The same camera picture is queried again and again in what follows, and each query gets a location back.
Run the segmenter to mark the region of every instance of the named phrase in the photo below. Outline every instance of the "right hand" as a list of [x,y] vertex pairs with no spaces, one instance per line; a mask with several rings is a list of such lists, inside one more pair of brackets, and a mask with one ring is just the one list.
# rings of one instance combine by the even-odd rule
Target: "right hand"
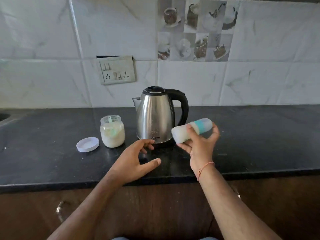
[[208,162],[212,162],[214,146],[220,137],[220,132],[213,122],[212,135],[208,139],[199,136],[190,124],[186,125],[186,131],[191,139],[177,145],[190,154],[191,169],[196,177],[198,177],[199,170]]

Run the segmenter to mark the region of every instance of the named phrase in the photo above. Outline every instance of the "left hand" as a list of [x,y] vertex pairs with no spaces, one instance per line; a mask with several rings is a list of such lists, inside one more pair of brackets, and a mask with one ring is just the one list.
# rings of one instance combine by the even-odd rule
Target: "left hand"
[[146,154],[145,148],[154,150],[154,140],[142,139],[134,142],[132,145],[127,147],[120,155],[118,160],[110,168],[106,176],[116,178],[119,184],[124,185],[135,181],[147,173],[154,170],[161,164],[161,159],[156,158],[148,163],[140,164],[138,155],[139,153]]

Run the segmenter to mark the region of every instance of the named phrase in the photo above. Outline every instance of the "wall tile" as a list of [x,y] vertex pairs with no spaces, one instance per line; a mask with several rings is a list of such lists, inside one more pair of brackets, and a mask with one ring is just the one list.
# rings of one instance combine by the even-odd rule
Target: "wall tile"
[[68,0],[0,0],[0,58],[78,58]]
[[315,4],[308,20],[294,61],[320,62],[320,4]]
[[218,105],[225,67],[226,62],[158,61],[158,84],[184,92],[190,106]]
[[0,108],[90,107],[80,61],[0,60]]
[[228,62],[220,105],[276,104],[290,63]]
[[279,104],[320,104],[320,65],[293,63]]
[[229,61],[293,61],[314,3],[242,1]]
[[139,97],[142,91],[156,85],[156,61],[135,61],[133,63],[137,82],[101,85],[94,62],[84,60],[84,69],[93,107],[134,107],[132,98]]
[[156,60],[157,0],[72,0],[85,58]]

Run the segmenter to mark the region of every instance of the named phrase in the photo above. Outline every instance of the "stainless steel kettle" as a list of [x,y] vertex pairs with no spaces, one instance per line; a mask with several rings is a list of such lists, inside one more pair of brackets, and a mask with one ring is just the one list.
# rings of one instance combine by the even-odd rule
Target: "stainless steel kettle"
[[172,138],[171,129],[175,127],[173,100],[181,102],[182,115],[177,126],[184,125],[188,118],[189,104],[183,92],[162,87],[148,87],[141,97],[132,99],[137,111],[137,137],[153,139],[164,143]]

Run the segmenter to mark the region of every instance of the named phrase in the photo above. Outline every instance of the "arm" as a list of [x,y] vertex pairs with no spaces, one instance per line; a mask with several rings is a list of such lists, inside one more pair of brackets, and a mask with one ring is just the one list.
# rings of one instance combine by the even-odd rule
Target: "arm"
[[143,165],[139,163],[139,152],[146,154],[145,147],[153,150],[154,147],[151,144],[154,142],[154,140],[143,139],[126,148],[88,197],[48,240],[89,239],[114,192],[122,185],[141,178],[160,165],[160,158]]
[[[198,176],[199,170],[212,161],[220,133],[214,123],[208,139],[198,136],[191,126],[187,131],[191,140],[178,146],[190,154],[190,166]],[[225,240],[281,240],[238,198],[213,164],[203,168],[199,183]]]

